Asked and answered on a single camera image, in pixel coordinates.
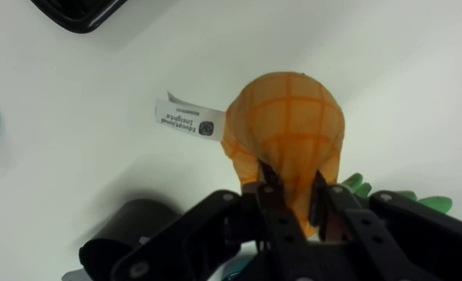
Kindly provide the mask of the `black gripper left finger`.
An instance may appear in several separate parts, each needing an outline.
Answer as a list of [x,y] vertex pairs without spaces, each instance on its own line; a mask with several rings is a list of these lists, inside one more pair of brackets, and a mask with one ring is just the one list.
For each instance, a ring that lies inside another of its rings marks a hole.
[[221,281],[313,281],[305,238],[285,206],[279,176],[263,165],[252,193],[220,188],[123,256],[110,281],[209,281],[252,241],[257,252]]

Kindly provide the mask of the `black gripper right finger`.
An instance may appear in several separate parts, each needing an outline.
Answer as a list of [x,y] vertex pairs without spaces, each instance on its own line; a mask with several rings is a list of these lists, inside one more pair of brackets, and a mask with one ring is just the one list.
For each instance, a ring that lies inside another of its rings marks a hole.
[[310,221],[330,246],[349,249],[344,281],[462,281],[462,220],[402,192],[360,196],[319,173]]

